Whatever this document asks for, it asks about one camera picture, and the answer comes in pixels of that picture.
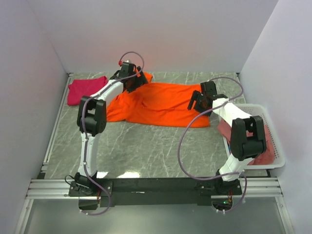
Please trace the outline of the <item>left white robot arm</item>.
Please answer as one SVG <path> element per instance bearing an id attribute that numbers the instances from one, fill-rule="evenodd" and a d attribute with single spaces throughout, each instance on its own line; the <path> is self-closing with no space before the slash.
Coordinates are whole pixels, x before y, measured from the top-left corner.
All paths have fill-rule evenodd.
<path id="1" fill-rule="evenodd" d="M 143 68 L 129 61 L 121 61 L 120 69 L 108 83 L 90 96 L 80 100 L 77 126 L 81 132 L 81 156 L 75 183 L 87 196 L 94 195 L 98 189 L 97 153 L 100 134 L 107 124 L 107 107 L 114 98 L 124 91 L 133 92 L 148 83 Z"/>

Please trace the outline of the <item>orange t shirt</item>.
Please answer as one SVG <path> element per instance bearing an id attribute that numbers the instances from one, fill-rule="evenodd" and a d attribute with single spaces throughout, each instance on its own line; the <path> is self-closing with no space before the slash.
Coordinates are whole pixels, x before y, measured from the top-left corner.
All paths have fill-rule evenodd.
<path id="1" fill-rule="evenodd" d="M 111 101 L 106 111 L 107 121 L 187 127 L 198 115 L 187 107 L 193 91 L 199 91 L 200 85 L 152 82 L 152 75 L 144 74 L 147 84 L 131 93 L 125 91 Z"/>

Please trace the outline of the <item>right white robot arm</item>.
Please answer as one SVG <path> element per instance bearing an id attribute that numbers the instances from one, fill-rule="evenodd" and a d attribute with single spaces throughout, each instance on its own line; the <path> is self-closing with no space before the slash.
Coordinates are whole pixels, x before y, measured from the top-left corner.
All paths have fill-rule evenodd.
<path id="1" fill-rule="evenodd" d="M 230 156 L 216 172 L 222 175 L 214 182 L 214 190 L 224 195 L 238 182 L 246 166 L 267 149 L 265 127 L 262 117 L 252 116 L 233 103 L 224 94 L 218 94 L 213 81 L 200 84 L 200 91 L 193 91 L 187 109 L 203 113 L 209 109 L 231 128 Z"/>

